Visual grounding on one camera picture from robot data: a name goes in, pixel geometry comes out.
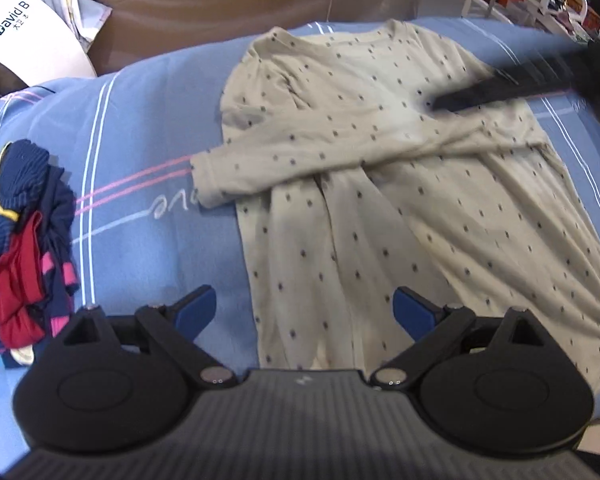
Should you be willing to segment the navy and red clothes pile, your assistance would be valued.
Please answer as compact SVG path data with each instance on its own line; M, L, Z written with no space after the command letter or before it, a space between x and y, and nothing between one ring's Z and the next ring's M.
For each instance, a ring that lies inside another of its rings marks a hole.
M69 322L79 279L65 171L28 140L0 151L0 370L26 367Z

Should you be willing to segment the white David B machine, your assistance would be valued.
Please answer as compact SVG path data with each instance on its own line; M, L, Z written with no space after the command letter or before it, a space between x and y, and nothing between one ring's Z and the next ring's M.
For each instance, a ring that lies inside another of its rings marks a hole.
M41 0L0 0L0 95L96 72L64 21Z

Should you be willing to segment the brown covered sofa bed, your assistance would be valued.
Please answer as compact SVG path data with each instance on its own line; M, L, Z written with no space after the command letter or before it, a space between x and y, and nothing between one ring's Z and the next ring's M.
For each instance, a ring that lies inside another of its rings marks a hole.
M106 74L166 52L312 22L410 20L419 0L100 0L111 14L88 56Z

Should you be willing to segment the beige polka dot shirt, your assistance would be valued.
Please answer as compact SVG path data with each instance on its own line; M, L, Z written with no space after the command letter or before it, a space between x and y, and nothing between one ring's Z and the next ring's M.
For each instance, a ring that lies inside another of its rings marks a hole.
M428 29L254 40L198 203L236 206L260 362L376 370L412 341L406 286L478 315L528 309L600 392L600 239L528 104L434 113L488 66Z

